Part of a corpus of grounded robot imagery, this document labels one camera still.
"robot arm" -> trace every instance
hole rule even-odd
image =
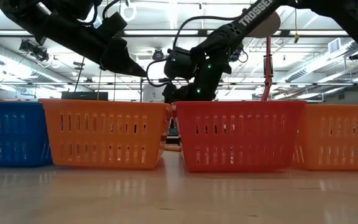
[[[358,43],[358,0],[258,0],[244,9],[238,19],[216,29],[204,42],[190,51],[175,47],[167,58],[168,78],[195,78],[180,89],[168,84],[164,92],[166,103],[174,101],[210,101],[223,72],[231,73],[228,57],[242,40],[280,6],[311,9],[333,18]]]
[[[127,23],[119,15],[113,14],[95,29],[85,20],[102,0],[0,0],[0,9],[13,22],[32,33],[36,41],[43,45],[46,38],[83,55],[110,70],[138,77],[146,76],[145,71],[129,56],[127,42],[115,37]],[[52,12],[49,14],[39,3]]]

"plastic basket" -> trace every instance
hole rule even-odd
[[[56,165],[151,169],[165,148],[170,105],[82,100],[41,102]]]
[[[178,102],[188,171],[258,172],[290,166],[302,101]]]
[[[52,163],[40,103],[0,102],[0,167]]]
[[[358,170],[358,106],[307,105],[293,155],[310,170]]]

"red pole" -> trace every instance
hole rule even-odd
[[[266,56],[265,56],[265,63],[264,63],[264,75],[265,75],[265,90],[264,90],[264,94],[262,95],[262,101],[267,101],[269,98],[269,93],[270,93],[270,87],[272,86],[272,68],[270,67],[271,64],[271,59],[272,59],[272,55],[271,55],[271,41],[272,38],[271,37],[267,37],[266,38]]]

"basket slot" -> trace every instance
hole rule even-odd
[[[129,163],[129,159],[130,159],[130,154],[131,153],[131,149],[129,147],[129,145],[126,146],[126,150],[125,150],[125,163]]]
[[[71,114],[68,115],[68,131],[71,131]]]
[[[137,147],[137,145],[134,146],[134,164],[138,164],[139,163],[139,153],[138,153],[139,148]]]
[[[109,163],[112,163],[114,161],[113,149],[114,149],[114,146],[112,144],[109,145],[109,151],[108,151],[108,161],[109,161]]]
[[[146,147],[142,146],[142,164],[146,163]]]
[[[114,133],[114,115],[109,116],[110,133]]]
[[[117,147],[117,162],[121,162],[121,145],[118,145]]]
[[[98,132],[98,117],[93,115],[93,132]]]
[[[85,131],[89,131],[90,126],[89,126],[89,115],[85,114]]]
[[[76,116],[76,130],[80,131],[81,130],[81,115],[77,115]]]
[[[60,114],[60,130],[64,131],[64,119],[63,114]]]

